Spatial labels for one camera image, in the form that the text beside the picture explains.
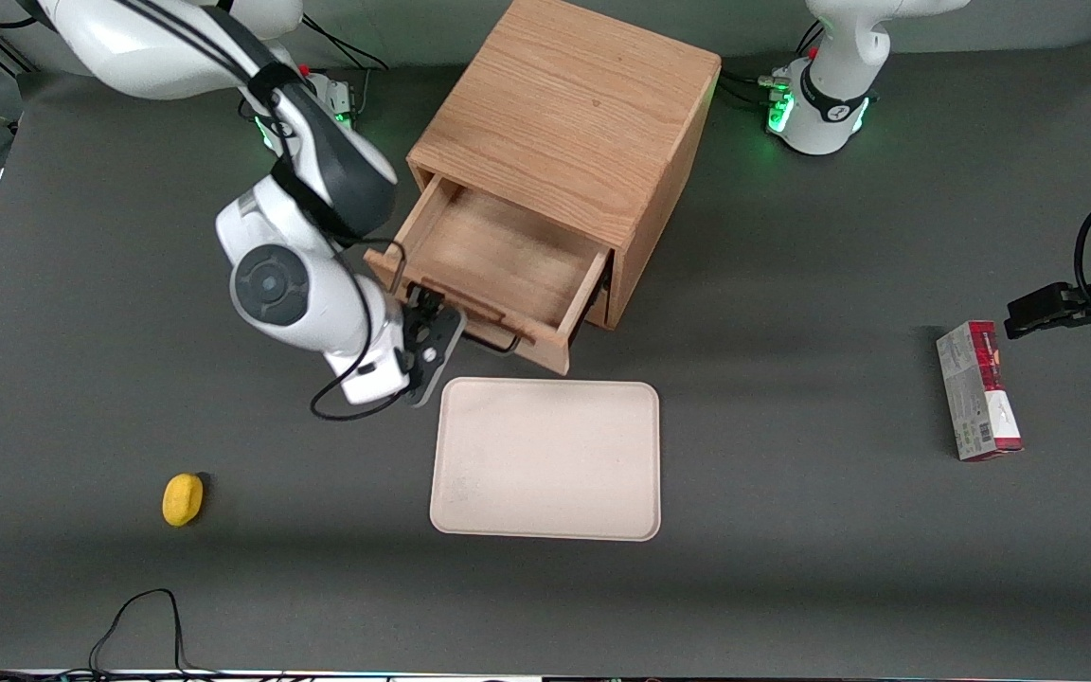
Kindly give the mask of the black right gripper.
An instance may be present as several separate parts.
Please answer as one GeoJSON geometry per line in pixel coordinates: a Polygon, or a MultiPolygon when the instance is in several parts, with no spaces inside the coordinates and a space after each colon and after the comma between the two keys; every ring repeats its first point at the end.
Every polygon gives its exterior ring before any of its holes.
{"type": "Polygon", "coordinates": [[[408,376],[401,398],[408,405],[421,407],[432,397],[466,322],[459,308],[445,306],[442,294],[429,288],[408,289],[401,325],[403,366],[408,376]]]}

